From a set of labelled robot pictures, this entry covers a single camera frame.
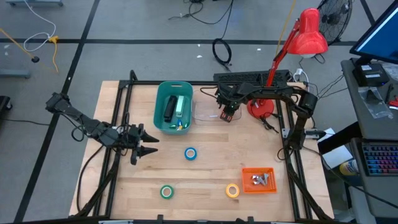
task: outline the keyboard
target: keyboard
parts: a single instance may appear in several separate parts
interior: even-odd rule
[[[364,168],[367,175],[398,175],[398,143],[362,143]]]
[[[216,73],[213,75],[213,80],[216,82],[249,82],[260,83],[261,77],[263,85],[267,83],[269,71],[256,72],[229,72]],[[272,81],[273,85],[277,83],[285,83],[290,79],[290,72],[288,70],[277,70]]]

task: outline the teal plastic bin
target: teal plastic bin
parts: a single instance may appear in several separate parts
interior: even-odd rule
[[[173,114],[172,121],[167,123],[164,121],[164,111],[170,96],[184,96],[184,106],[182,111],[182,118]],[[154,125],[165,134],[187,134],[192,122],[192,98],[193,88],[187,82],[167,81],[162,82],[157,89]],[[170,125],[177,124],[177,120],[181,119],[183,126],[188,123],[188,126],[182,130],[170,129]]]

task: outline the monitor screen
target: monitor screen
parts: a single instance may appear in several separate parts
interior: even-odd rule
[[[398,1],[394,1],[350,53],[398,63]]]

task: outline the orange plastic tray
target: orange plastic tray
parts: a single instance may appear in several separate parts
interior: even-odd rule
[[[266,186],[262,184],[254,185],[252,176],[255,174],[257,175],[269,174],[269,177],[267,179],[268,184]],[[272,167],[242,168],[242,182],[243,182],[243,192],[247,194],[264,194],[264,193],[277,192],[274,168]]]

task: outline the red desk lamp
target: red desk lamp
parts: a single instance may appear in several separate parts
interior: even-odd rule
[[[328,43],[319,33],[319,11],[315,8],[304,10],[295,21],[282,50],[275,56],[269,70],[267,86],[271,86],[275,71],[287,53],[299,55],[321,54],[328,50]],[[247,103],[249,113],[255,118],[268,117],[274,111],[272,100],[255,100]]]

